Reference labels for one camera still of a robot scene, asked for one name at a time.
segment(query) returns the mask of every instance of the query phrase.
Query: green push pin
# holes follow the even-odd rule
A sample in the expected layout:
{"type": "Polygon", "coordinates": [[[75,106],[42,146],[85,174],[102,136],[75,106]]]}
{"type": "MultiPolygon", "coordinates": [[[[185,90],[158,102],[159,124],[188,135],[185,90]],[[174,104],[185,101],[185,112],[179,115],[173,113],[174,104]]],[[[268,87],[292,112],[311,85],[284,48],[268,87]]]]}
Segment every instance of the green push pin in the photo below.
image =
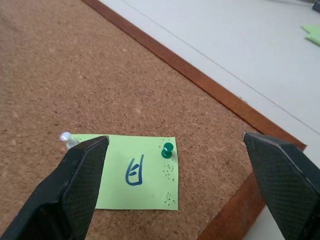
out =
{"type": "Polygon", "coordinates": [[[166,142],[161,151],[162,157],[164,157],[165,159],[171,158],[173,149],[174,149],[174,146],[172,145],[172,143],[166,142]]]}

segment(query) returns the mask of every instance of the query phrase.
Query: cork board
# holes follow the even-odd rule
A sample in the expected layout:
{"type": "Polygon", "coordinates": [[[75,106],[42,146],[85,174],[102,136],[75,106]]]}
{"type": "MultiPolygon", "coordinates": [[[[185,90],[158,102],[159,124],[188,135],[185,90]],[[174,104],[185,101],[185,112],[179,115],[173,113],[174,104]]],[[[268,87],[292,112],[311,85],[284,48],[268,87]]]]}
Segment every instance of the cork board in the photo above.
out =
{"type": "Polygon", "coordinates": [[[96,210],[88,239],[197,239],[252,172],[255,130],[83,2],[2,2],[0,32],[0,234],[63,131],[177,141],[179,211],[96,210]]]}

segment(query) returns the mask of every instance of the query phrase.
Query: white push pin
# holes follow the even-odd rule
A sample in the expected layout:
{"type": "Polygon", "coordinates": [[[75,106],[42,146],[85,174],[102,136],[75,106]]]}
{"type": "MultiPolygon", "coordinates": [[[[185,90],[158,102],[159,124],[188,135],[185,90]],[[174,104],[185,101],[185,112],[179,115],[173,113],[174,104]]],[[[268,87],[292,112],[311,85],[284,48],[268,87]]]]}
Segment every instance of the white push pin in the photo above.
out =
{"type": "Polygon", "coordinates": [[[68,149],[79,144],[79,141],[77,139],[71,138],[71,133],[67,131],[61,134],[60,139],[66,144],[66,147],[68,149]]]}

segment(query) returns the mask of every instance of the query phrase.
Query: wooden frame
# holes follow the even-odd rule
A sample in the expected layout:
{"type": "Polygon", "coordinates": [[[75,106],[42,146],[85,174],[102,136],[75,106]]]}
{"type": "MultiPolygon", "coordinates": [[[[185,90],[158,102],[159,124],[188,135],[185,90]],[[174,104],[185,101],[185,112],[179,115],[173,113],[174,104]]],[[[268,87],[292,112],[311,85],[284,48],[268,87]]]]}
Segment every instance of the wooden frame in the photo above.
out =
{"type": "MultiPolygon", "coordinates": [[[[122,16],[111,10],[99,0],[83,0],[99,14],[135,39],[157,57],[162,59],[180,74],[196,84],[230,111],[239,116],[262,134],[277,137],[296,144],[301,150],[306,145],[284,131],[268,118],[257,112],[247,103],[222,87],[203,72],[183,60],[177,54],[157,42],[151,36],[137,28],[122,16]]],[[[198,240],[239,240],[249,231],[265,206],[260,195],[256,178],[252,173],[223,207],[218,215],[208,224],[198,240]]]]}

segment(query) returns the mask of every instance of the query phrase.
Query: blue handwritten symbol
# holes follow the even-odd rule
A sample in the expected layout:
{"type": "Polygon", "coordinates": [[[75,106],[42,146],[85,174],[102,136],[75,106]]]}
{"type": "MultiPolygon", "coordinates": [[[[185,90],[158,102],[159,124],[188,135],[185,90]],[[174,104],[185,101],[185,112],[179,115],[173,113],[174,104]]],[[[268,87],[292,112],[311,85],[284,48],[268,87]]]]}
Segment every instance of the blue handwritten symbol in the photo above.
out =
{"type": "Polygon", "coordinates": [[[141,160],[140,160],[140,164],[135,164],[134,166],[132,166],[134,164],[135,158],[133,158],[128,166],[128,169],[126,170],[125,173],[125,181],[127,184],[129,184],[130,186],[136,186],[136,185],[141,185],[142,184],[142,163],[144,161],[144,154],[142,154],[141,156],[141,160]],[[139,172],[138,172],[138,178],[139,181],[136,182],[130,182],[129,181],[129,176],[134,176],[137,174],[136,171],[134,171],[135,169],[139,168],[139,172]]]}

